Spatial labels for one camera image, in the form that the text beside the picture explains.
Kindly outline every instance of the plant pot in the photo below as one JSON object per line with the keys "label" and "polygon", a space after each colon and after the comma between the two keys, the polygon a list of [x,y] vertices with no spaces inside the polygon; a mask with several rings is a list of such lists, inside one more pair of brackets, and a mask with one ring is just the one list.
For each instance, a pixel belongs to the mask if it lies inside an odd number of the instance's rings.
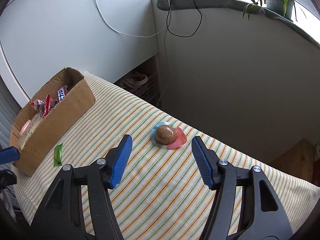
{"label": "plant pot", "polygon": [[[277,14],[283,16],[283,6],[284,0],[267,0],[267,8]],[[293,8],[293,0],[288,0],[287,11],[285,13],[285,18],[291,21],[291,14]]]}

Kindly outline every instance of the white cabinet door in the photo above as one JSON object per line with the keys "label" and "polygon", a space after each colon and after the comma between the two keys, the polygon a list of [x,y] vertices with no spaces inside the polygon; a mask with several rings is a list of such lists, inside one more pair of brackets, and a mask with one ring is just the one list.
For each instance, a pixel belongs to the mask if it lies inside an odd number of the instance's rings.
{"label": "white cabinet door", "polygon": [[[105,20],[122,33],[155,33],[151,0],[97,0],[97,4]],[[32,97],[65,66],[115,82],[157,53],[155,36],[134,38],[114,32],[93,0],[14,0],[0,17],[0,40],[12,70],[8,72],[1,58],[0,74],[21,106],[27,99],[21,90],[10,89],[17,86],[12,76]]]}

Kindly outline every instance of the white wall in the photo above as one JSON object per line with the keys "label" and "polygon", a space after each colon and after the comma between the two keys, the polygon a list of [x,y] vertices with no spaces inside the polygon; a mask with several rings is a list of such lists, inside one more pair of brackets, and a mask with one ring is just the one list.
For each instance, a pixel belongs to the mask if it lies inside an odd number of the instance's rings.
{"label": "white wall", "polygon": [[[167,12],[156,9],[156,29]],[[167,34],[170,83],[164,110],[266,163],[301,138],[320,138],[320,50],[263,15],[201,9],[190,38]],[[195,10],[172,12],[170,29],[193,33]],[[162,89],[168,76],[164,32],[158,37]]]}
{"label": "white wall", "polygon": [[[151,0],[97,3],[116,30],[138,36],[155,33]],[[15,0],[1,15],[0,26],[5,56],[29,97],[65,66],[115,82],[157,53],[155,37],[127,37],[108,28],[93,0]],[[0,74],[10,78],[2,60]],[[9,89],[16,86],[12,79],[4,81]],[[27,101],[19,90],[10,91],[24,106]]]}

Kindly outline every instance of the red plastic wrapper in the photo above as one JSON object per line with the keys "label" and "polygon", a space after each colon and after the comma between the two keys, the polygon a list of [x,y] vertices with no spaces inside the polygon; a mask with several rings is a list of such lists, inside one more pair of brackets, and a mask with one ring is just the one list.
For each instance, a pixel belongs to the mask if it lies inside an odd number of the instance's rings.
{"label": "red plastic wrapper", "polygon": [[62,88],[60,88],[60,89],[57,91],[57,100],[58,100],[58,103],[61,102],[61,100],[62,100],[63,98],[65,98],[65,96],[67,95],[67,93],[68,93],[67,88],[68,88],[68,86],[63,86]]}
{"label": "red plastic wrapper", "polygon": [[34,109],[36,109],[39,112],[42,102],[43,101],[36,99],[35,101],[31,102],[30,104],[33,106]]}
{"label": "red plastic wrapper", "polygon": [[50,112],[52,108],[54,108],[55,102],[53,99],[50,97],[50,95],[47,95],[44,99],[44,111],[43,111],[43,118],[47,116],[47,114]]}

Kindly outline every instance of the blue gripper pad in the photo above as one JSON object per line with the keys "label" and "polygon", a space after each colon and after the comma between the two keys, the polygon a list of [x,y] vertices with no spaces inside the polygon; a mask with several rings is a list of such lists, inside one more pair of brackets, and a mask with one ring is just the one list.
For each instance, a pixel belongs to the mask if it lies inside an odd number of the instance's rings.
{"label": "blue gripper pad", "polygon": [[214,186],[214,181],[212,179],[212,167],[208,162],[207,157],[201,146],[199,145],[196,138],[192,139],[191,142],[191,149],[193,156],[196,160],[198,169],[200,171],[203,183],[206,184],[210,189]]}
{"label": "blue gripper pad", "polygon": [[120,149],[120,153],[112,168],[110,185],[113,188],[115,188],[116,185],[120,183],[124,173],[124,169],[127,166],[127,162],[132,151],[132,137],[128,136],[124,144],[122,144],[121,141],[118,147],[121,147],[121,145],[123,146]]}
{"label": "blue gripper pad", "polygon": [[0,164],[14,162],[19,158],[20,153],[18,149],[13,146],[0,150]]}

